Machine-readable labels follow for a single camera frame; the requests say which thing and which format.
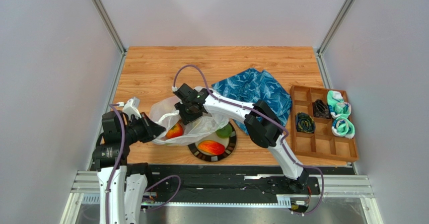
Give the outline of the black rolled sock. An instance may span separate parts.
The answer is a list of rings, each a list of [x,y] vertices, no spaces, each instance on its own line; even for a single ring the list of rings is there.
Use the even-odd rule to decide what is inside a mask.
[[[312,103],[313,116],[315,118],[331,119],[329,107],[321,99],[317,99]]]

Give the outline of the green fake lime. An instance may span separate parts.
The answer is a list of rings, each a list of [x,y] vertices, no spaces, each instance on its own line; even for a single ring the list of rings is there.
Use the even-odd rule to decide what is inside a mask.
[[[229,138],[233,132],[233,127],[230,123],[225,125],[223,128],[220,128],[216,131],[216,135],[219,138]]]

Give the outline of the left aluminium frame post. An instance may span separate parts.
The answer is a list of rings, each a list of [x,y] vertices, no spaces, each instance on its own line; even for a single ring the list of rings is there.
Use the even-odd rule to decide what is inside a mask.
[[[119,36],[111,18],[108,15],[106,8],[103,5],[102,0],[91,0],[91,1],[93,2],[99,16],[101,17],[108,33],[110,34],[114,44],[116,45],[118,51],[122,55],[125,55],[127,53],[127,49],[124,46],[122,40],[120,39],[120,36]]]

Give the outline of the red yellow fake apple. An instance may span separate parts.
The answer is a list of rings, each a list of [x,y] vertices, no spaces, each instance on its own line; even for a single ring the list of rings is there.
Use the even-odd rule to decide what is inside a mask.
[[[171,129],[169,129],[166,133],[167,139],[172,139],[176,137],[180,137],[184,134],[184,129],[181,123],[176,123]]]

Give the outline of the dark rolled sock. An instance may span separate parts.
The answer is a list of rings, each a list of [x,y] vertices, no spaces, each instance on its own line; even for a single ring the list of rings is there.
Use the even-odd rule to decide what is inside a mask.
[[[307,113],[299,112],[296,115],[296,131],[303,133],[315,133],[316,126],[314,119]]]

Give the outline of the aluminium frame post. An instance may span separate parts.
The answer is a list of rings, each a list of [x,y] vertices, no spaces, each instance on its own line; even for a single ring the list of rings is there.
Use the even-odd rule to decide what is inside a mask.
[[[328,32],[326,33],[324,39],[322,40],[321,45],[317,49],[317,54],[319,56],[323,55],[324,52],[327,50],[330,42],[334,38],[336,32],[340,28],[342,22],[344,21],[346,15],[348,14],[349,10],[351,9],[353,3],[355,0],[345,0],[342,4],[339,12],[337,13],[335,19],[333,20]]]
[[[106,8],[103,5],[102,0],[91,0],[91,1],[93,2],[99,16],[101,17],[108,33],[110,34],[114,44],[116,45],[118,51],[122,55],[125,55],[127,53],[127,49],[124,46],[122,40],[120,39],[120,36],[119,36],[111,18],[108,15]]]

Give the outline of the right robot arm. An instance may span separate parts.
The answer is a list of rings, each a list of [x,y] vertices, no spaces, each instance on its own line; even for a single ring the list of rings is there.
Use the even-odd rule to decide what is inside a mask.
[[[289,133],[266,102],[240,102],[207,88],[192,89],[187,84],[173,87],[172,91],[179,98],[175,108],[184,124],[197,120],[204,113],[219,114],[243,123],[252,142],[274,156],[291,187],[295,191],[307,187],[309,173],[287,144]]]

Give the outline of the teal white rolled sock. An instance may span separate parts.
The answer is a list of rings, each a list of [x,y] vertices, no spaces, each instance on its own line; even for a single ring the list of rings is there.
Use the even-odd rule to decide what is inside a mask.
[[[339,117],[348,118],[351,115],[351,104],[346,102],[338,91],[328,91],[327,103],[330,115],[333,119]]]

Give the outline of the black rimmed ceramic plate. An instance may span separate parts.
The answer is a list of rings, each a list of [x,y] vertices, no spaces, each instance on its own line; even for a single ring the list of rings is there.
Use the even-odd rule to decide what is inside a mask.
[[[215,133],[188,145],[190,152],[205,162],[218,162],[229,157],[237,146],[235,128],[228,123]]]

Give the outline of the white printed plastic bag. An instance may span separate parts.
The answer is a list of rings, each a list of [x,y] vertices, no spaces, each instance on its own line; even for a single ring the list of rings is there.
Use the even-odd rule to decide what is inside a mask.
[[[164,127],[167,131],[180,122],[184,129],[183,135],[169,139],[167,138],[167,132],[164,131],[152,143],[157,145],[186,146],[215,133],[230,121],[228,117],[220,114],[204,113],[202,117],[185,125],[179,115],[179,111],[174,106],[179,102],[180,100],[177,96],[172,96],[155,103],[150,108],[149,118],[156,124]]]

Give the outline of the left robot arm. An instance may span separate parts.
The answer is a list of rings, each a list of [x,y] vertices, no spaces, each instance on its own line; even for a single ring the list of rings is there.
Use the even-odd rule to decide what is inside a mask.
[[[128,163],[130,145],[151,142],[166,129],[146,114],[128,117],[118,110],[105,113],[101,123],[103,132],[92,153],[101,197],[100,223],[138,223],[144,192],[154,179],[148,163]]]

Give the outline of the wooden compartment tray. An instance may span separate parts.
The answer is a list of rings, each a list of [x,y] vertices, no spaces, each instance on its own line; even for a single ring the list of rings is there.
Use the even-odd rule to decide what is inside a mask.
[[[290,114],[291,123],[291,149],[295,155],[307,156],[333,161],[353,163],[359,160],[358,149],[354,139],[334,136],[331,130],[334,119],[315,118],[313,116],[312,103],[321,99],[327,103],[325,88],[314,88],[307,86],[291,86],[290,95],[292,109]],[[315,133],[303,133],[296,131],[296,115],[299,112],[309,114],[315,122]]]

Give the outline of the red yellow fake mango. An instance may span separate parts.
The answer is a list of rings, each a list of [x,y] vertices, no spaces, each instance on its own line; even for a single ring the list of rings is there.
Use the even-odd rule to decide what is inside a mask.
[[[213,140],[204,140],[198,144],[197,148],[213,156],[221,155],[225,152],[225,146]]]

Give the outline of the right aluminium frame post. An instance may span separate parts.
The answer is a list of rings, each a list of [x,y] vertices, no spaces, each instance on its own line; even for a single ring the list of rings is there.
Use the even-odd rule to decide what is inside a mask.
[[[322,40],[321,45],[317,49],[317,54],[319,56],[323,55],[324,52],[327,50],[330,42],[334,38],[336,32],[340,28],[342,22],[344,21],[346,15],[348,14],[349,10],[351,9],[353,3],[355,0],[345,0],[342,4],[339,12],[337,13],[335,19],[333,20],[328,32],[326,33],[324,39]]]

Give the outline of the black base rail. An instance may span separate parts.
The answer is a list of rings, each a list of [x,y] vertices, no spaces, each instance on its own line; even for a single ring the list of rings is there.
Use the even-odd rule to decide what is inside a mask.
[[[297,187],[279,166],[131,164],[126,174],[145,174],[157,202],[271,204],[281,194],[307,199],[321,193],[316,177]]]

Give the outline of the blue shark print cloth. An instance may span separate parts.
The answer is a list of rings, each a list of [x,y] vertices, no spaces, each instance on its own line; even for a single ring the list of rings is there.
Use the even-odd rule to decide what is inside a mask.
[[[268,104],[282,125],[286,125],[292,99],[284,87],[266,70],[249,68],[234,76],[212,84],[212,88],[224,97],[248,103],[262,100]]]

